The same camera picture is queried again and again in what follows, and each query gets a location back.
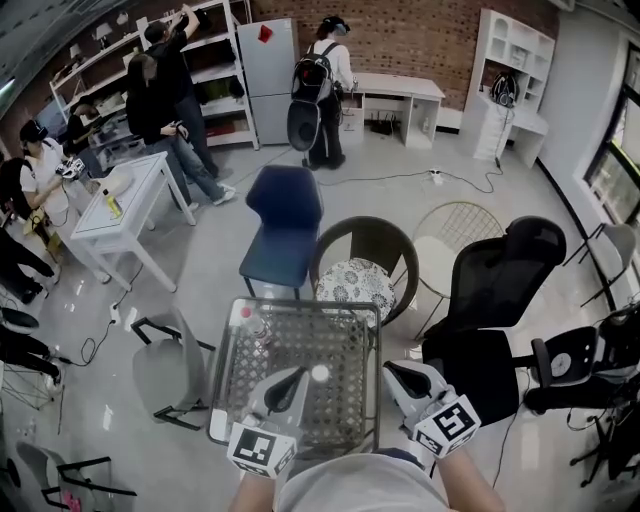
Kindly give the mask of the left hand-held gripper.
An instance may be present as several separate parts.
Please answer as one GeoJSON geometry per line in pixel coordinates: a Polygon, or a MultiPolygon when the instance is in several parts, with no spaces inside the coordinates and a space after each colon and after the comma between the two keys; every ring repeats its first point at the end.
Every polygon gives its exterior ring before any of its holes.
{"type": "Polygon", "coordinates": [[[248,399],[253,413],[232,426],[227,459],[242,471],[277,479],[298,453],[309,383],[304,367],[279,370],[258,382],[248,399]]]}

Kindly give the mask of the black office chair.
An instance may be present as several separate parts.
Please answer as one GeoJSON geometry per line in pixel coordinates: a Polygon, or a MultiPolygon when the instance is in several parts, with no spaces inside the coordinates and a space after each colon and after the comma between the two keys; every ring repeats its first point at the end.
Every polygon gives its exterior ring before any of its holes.
{"type": "Polygon", "coordinates": [[[520,321],[565,256],[563,230],[525,216],[504,235],[473,242],[456,257],[447,315],[425,333],[422,358],[469,399],[483,426],[519,408],[516,370],[537,361],[515,358],[505,331],[520,321]]]}
{"type": "Polygon", "coordinates": [[[640,301],[596,325],[561,333],[545,347],[550,381],[526,392],[530,411],[612,408],[640,389],[640,301]]]}

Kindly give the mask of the person's right forearm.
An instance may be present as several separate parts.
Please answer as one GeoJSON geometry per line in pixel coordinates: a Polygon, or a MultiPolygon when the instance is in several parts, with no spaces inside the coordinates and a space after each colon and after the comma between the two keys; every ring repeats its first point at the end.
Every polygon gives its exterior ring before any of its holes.
{"type": "Polygon", "coordinates": [[[455,512],[506,512],[498,493],[460,448],[436,460],[449,509],[455,512]]]}

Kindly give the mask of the gray fridge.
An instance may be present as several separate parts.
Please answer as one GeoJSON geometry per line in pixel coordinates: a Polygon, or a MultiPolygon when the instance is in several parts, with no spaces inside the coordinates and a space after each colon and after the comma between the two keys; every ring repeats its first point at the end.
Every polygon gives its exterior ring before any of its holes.
{"type": "Polygon", "coordinates": [[[238,40],[258,141],[284,145],[294,66],[299,60],[296,22],[283,18],[242,25],[238,40]],[[261,25],[273,31],[267,43],[258,40],[261,25]]]}

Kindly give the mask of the person's white shirt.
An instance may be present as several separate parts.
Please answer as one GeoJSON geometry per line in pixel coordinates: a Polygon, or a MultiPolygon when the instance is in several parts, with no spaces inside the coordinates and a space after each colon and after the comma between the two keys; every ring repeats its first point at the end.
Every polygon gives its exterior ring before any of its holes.
{"type": "Polygon", "coordinates": [[[415,462],[388,454],[347,455],[289,479],[275,512],[450,512],[415,462]]]}

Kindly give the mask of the white bookcase hutch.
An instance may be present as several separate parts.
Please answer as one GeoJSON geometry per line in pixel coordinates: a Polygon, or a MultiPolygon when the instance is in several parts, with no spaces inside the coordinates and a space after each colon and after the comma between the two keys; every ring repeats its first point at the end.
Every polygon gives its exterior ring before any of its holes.
{"type": "Polygon", "coordinates": [[[532,167],[549,125],[539,114],[555,40],[483,9],[460,134],[475,159],[499,159],[509,140],[532,167]]]}

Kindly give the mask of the dark wicker chair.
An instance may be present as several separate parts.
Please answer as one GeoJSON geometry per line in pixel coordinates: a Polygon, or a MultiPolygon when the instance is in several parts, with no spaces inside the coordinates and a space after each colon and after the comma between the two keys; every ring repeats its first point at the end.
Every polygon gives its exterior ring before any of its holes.
{"type": "Polygon", "coordinates": [[[390,278],[400,260],[407,274],[405,291],[399,302],[382,319],[386,325],[399,317],[417,292],[420,277],[419,261],[410,238],[393,223],[371,216],[356,216],[342,220],[327,229],[319,238],[311,260],[309,276],[314,297],[320,299],[320,263],[329,247],[350,235],[349,260],[360,259],[378,265],[390,278]]]}

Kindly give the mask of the person's blue jeans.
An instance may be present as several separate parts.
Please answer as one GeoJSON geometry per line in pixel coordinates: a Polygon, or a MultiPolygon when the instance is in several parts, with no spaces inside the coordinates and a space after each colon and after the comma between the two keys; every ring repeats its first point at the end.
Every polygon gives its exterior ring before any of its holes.
{"type": "Polygon", "coordinates": [[[399,448],[379,448],[374,451],[375,454],[384,455],[391,458],[404,460],[417,466],[420,470],[424,471],[425,466],[419,461],[419,459],[412,453],[399,449],[399,448]]]}

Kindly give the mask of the floral patterned cushion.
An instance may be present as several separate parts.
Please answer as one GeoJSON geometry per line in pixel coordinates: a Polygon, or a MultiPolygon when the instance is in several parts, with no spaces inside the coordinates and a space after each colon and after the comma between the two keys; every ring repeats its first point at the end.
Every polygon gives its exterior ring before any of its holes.
{"type": "Polygon", "coordinates": [[[365,302],[378,307],[380,321],[392,311],[395,291],[386,271],[362,258],[335,263],[319,278],[315,298],[324,302],[365,302]]]}

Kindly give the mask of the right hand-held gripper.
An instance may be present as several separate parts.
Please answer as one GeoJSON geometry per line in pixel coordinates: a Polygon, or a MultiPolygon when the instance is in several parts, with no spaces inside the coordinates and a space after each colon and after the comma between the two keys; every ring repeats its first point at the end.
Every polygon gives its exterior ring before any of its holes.
{"type": "Polygon", "coordinates": [[[436,459],[452,454],[481,427],[468,397],[458,395],[433,366],[415,360],[386,361],[382,374],[410,439],[436,459]]]}

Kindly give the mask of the white table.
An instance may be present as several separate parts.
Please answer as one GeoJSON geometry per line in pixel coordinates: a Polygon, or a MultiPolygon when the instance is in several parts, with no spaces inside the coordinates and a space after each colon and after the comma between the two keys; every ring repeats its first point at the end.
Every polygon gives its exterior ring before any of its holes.
{"type": "Polygon", "coordinates": [[[166,188],[176,197],[186,222],[191,226],[196,224],[167,163],[167,156],[168,153],[163,151],[114,167],[111,172],[113,177],[132,179],[128,188],[116,198],[122,214],[117,216],[108,206],[104,194],[98,192],[93,196],[71,235],[71,240],[83,247],[101,270],[127,291],[131,289],[131,284],[117,271],[116,261],[107,258],[109,255],[117,257],[124,253],[134,254],[165,289],[171,293],[177,290],[174,281],[139,241],[143,229],[155,228],[150,214],[160,193],[166,188]]]}

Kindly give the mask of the gray chair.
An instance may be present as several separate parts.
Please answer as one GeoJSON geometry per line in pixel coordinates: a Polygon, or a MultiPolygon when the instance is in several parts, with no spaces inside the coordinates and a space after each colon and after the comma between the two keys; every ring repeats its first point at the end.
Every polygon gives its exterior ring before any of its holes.
{"type": "Polygon", "coordinates": [[[110,457],[66,462],[57,452],[24,441],[16,449],[55,512],[132,512],[138,494],[114,480],[110,457]]]}
{"type": "Polygon", "coordinates": [[[175,306],[136,320],[131,330],[142,342],[133,356],[132,376],[146,412],[156,423],[202,430],[191,420],[208,410],[203,352],[213,353],[215,347],[196,338],[175,306]]]}
{"type": "Polygon", "coordinates": [[[600,289],[585,300],[580,305],[581,308],[602,295],[608,296],[610,294],[612,286],[631,266],[636,245],[636,234],[630,225],[600,223],[565,260],[564,266],[581,251],[584,251],[579,263],[582,263],[589,256],[601,277],[600,289]]]}

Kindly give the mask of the person's left forearm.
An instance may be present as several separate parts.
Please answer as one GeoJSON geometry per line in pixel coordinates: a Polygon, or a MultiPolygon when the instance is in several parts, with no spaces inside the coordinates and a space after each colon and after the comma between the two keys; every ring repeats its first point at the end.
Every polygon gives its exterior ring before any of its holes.
{"type": "Polygon", "coordinates": [[[228,512],[273,512],[276,481],[246,472],[228,512]]]}

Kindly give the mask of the glass-topped wicker table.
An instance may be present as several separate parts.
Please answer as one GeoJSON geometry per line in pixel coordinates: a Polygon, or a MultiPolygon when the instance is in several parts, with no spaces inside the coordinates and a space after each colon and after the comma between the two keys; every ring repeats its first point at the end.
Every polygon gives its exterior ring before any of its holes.
{"type": "Polygon", "coordinates": [[[258,382],[304,367],[310,383],[300,424],[306,458],[375,450],[380,438],[379,311],[368,303],[239,297],[223,331],[212,391],[208,438],[227,445],[258,382]],[[262,347],[242,327],[240,310],[257,310],[271,331],[262,347]]]}

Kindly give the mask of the black backpack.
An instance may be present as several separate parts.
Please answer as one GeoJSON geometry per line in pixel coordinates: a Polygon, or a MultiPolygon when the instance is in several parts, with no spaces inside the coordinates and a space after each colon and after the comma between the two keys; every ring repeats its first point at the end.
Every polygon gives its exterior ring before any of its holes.
{"type": "Polygon", "coordinates": [[[314,145],[321,121],[319,103],[333,89],[327,53],[308,53],[294,67],[287,135],[290,145],[299,152],[308,152],[314,145]]]}

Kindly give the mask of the white shelving unit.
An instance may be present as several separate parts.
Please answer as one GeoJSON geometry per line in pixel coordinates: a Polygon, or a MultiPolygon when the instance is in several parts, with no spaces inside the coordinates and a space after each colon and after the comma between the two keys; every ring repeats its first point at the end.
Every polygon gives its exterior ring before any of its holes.
{"type": "MultiPolygon", "coordinates": [[[[239,48],[240,28],[252,21],[250,1],[206,0],[192,10],[200,17],[200,25],[181,52],[205,119],[207,145],[250,143],[258,149],[239,48]]],[[[49,82],[65,119],[83,97],[100,104],[117,97],[103,110],[106,116],[125,109],[128,63],[150,47],[144,35],[148,25],[147,18],[138,19],[136,27],[117,41],[109,24],[97,27],[94,39],[100,42],[101,50],[79,64],[70,64],[68,72],[58,73],[49,82]]]]}

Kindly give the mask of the white round cushion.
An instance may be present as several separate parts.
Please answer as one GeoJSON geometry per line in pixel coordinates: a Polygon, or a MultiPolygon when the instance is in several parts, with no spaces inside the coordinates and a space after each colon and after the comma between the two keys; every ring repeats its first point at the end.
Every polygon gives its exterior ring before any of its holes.
{"type": "Polygon", "coordinates": [[[414,248],[419,261],[421,281],[432,292],[449,298],[456,252],[431,236],[416,239],[414,248]]]}

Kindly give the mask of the red-capped water bottle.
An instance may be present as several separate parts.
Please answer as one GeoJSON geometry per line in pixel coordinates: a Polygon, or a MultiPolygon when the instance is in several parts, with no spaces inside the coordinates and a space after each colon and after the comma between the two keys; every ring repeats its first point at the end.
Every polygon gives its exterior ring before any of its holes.
{"type": "Polygon", "coordinates": [[[240,310],[242,318],[242,327],[247,334],[260,346],[268,347],[271,343],[270,327],[261,314],[248,306],[244,306],[240,310]]]}

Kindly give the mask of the white desk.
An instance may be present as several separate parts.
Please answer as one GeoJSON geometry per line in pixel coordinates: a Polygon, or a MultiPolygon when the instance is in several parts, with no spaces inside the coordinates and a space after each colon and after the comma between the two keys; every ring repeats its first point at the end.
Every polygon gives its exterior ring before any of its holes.
{"type": "Polygon", "coordinates": [[[389,131],[413,149],[430,149],[445,95],[427,79],[360,73],[355,89],[343,97],[341,142],[363,142],[365,124],[388,123],[389,131]]]}

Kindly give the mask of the black-framed window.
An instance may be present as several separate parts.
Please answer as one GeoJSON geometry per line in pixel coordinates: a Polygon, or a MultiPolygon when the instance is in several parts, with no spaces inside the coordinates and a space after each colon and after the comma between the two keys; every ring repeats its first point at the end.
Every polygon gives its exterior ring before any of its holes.
{"type": "Polygon", "coordinates": [[[629,46],[611,121],[585,181],[616,223],[640,229],[640,47],[629,46]]]}

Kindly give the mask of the blue chair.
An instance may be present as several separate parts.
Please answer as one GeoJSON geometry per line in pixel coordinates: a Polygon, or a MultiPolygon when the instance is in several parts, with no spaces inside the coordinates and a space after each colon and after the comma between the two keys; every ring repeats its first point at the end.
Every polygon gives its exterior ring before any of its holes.
{"type": "Polygon", "coordinates": [[[291,288],[299,298],[324,213],[312,171],[264,166],[247,193],[246,205],[261,221],[239,267],[249,294],[256,295],[253,283],[260,281],[291,288]]]}

